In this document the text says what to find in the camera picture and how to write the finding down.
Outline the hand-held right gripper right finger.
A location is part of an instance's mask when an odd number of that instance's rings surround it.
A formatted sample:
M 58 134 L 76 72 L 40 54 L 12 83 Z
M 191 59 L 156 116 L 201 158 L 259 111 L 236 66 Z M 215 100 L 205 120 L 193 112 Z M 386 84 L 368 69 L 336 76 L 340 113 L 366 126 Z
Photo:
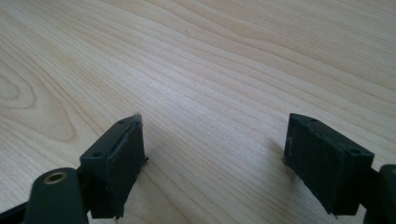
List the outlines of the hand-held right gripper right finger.
M 375 154 L 318 119 L 290 114 L 283 162 L 336 216 L 357 213 Z

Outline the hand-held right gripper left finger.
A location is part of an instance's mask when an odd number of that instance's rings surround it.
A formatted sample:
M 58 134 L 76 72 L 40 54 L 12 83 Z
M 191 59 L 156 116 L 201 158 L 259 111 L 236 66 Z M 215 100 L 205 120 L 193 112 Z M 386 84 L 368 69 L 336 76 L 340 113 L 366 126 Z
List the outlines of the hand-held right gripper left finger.
M 84 209 L 92 218 L 123 217 L 124 205 L 148 160 L 140 114 L 114 123 L 80 156 Z

